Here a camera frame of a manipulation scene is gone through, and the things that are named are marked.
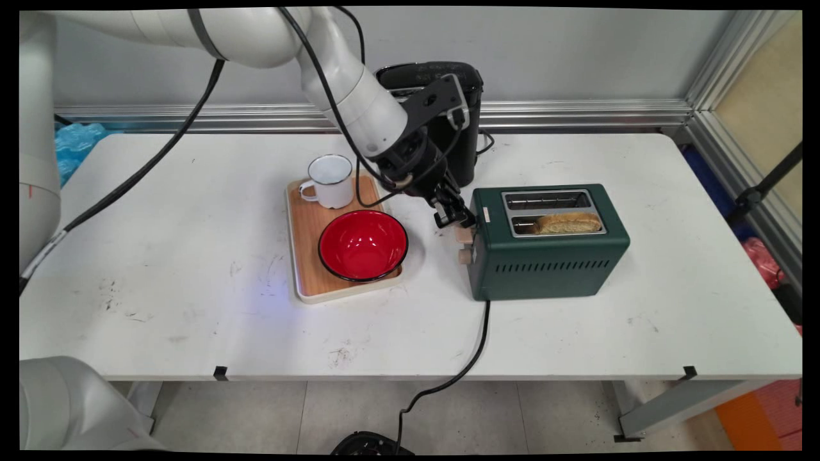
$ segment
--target robotic arm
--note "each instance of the robotic arm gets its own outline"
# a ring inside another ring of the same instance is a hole
[[[460,190],[447,172],[426,124],[446,115],[454,129],[469,125],[458,79],[445,75],[398,103],[349,51],[327,7],[289,7],[307,36],[335,105],[357,150],[376,163],[391,191],[423,197],[439,227],[472,225]],[[199,48],[217,59],[270,68],[293,58],[302,90],[337,127],[330,100],[307,49],[277,8],[20,13],[20,273],[59,222],[59,181],[52,135],[53,16],[123,39]]]

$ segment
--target coffee maker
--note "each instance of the coffee maker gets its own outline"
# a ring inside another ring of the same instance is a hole
[[[376,79],[395,98],[403,100],[445,74],[458,77],[470,111],[470,125],[458,136],[453,151],[447,157],[450,174],[458,187],[464,187],[472,182],[476,166],[481,92],[484,88],[478,70],[464,62],[414,62],[382,67],[376,72]],[[436,117],[428,126],[428,135],[439,149],[446,148],[455,134],[445,117]]]

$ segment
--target mug rim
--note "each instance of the mug rim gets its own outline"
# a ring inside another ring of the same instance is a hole
[[[342,179],[340,179],[336,182],[321,182],[319,180],[314,179],[313,176],[311,176],[311,174],[310,174],[310,167],[313,166],[313,163],[315,163],[316,160],[320,160],[324,157],[340,157],[340,158],[343,158],[348,163],[348,167],[350,167],[350,170],[348,170],[348,174],[345,175],[344,178],[342,178]],[[338,153],[326,153],[325,155],[320,155],[319,157],[314,158],[312,160],[312,162],[310,162],[310,164],[307,165],[307,177],[310,178],[311,181],[313,181],[313,182],[315,182],[316,184],[319,184],[319,185],[336,185],[336,184],[343,183],[350,177],[351,173],[353,173],[353,163],[350,162],[349,158],[345,157],[344,155],[339,155]]]

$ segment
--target tile floor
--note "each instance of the tile floor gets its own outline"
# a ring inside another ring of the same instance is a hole
[[[431,384],[167,382],[153,435],[178,451],[328,454],[353,431],[395,438],[399,409]],[[614,443],[617,428],[608,383],[465,381],[419,400],[402,445],[416,454],[732,450],[714,412],[638,443]]]

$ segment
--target table leg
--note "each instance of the table leg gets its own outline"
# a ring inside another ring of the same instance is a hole
[[[148,434],[153,430],[154,420],[151,414],[161,389],[162,381],[134,381],[126,397],[142,417],[143,427]]]
[[[770,381],[680,381],[646,403],[634,394],[629,381],[613,383],[622,416],[623,436],[641,438],[676,422],[685,421],[729,400],[769,384]]]

